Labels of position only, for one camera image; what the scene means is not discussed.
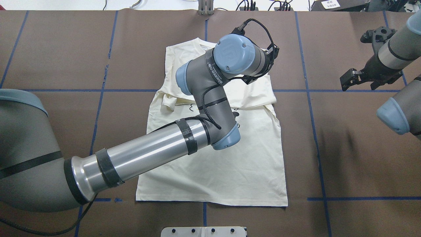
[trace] light blue cap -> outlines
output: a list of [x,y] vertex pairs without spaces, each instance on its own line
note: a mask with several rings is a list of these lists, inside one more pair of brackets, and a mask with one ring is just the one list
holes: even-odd
[[214,150],[222,150],[227,147],[235,145],[241,139],[240,131],[238,130],[238,123],[235,123],[230,132],[227,133],[222,139],[212,144]]
[[421,35],[421,11],[417,11],[406,21],[406,27],[415,34]]
[[254,44],[244,36],[229,34],[222,37],[213,51],[216,65],[231,74],[241,74],[254,61]]
[[408,120],[394,98],[389,98],[376,112],[377,117],[397,134],[409,132]]
[[14,89],[0,89],[0,100],[16,101],[27,105],[31,105],[44,111],[44,113],[48,116],[48,113],[44,109],[41,100],[31,92]]
[[186,95],[192,95],[189,91],[189,88],[187,87],[187,80],[186,80],[187,66],[189,65],[189,63],[190,61],[185,63],[183,66],[179,67],[176,71],[177,86],[180,87],[181,92],[183,92]]

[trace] white label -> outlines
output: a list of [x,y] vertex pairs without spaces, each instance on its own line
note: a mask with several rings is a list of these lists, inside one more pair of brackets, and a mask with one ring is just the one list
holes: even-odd
[[323,1],[322,5],[325,9],[332,9],[332,8],[338,8],[341,5],[339,5],[337,0],[328,0],[328,1]]

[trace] robotic arm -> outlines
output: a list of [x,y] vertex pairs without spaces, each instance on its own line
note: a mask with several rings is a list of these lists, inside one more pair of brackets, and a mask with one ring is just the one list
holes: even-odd
[[[374,55],[364,69],[351,68],[341,76],[343,91],[367,81],[375,90],[402,76],[402,69],[421,56],[421,11],[412,15],[398,32],[379,27],[368,30],[360,41],[372,43]],[[421,75],[389,98],[377,110],[377,116],[396,133],[411,132],[421,140]]]
[[[271,44],[263,51],[244,36],[255,21]],[[249,19],[217,46],[177,70],[182,92],[193,95],[200,114],[86,158],[62,158],[47,111],[32,93],[0,89],[0,200],[23,210],[53,212],[92,201],[105,189],[212,145],[236,144],[240,132],[223,85],[244,74],[247,84],[266,74],[279,48],[267,29]]]

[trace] white t-shirt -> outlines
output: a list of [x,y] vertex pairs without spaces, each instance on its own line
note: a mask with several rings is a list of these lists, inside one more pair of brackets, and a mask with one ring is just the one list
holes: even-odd
[[[213,48],[196,38],[166,49],[165,80],[149,108],[147,133],[179,118],[199,114],[193,96],[183,94],[176,70]],[[216,151],[211,146],[139,176],[138,201],[201,201],[233,206],[287,206],[281,128],[272,103],[270,77],[224,86],[239,116],[241,140]]]

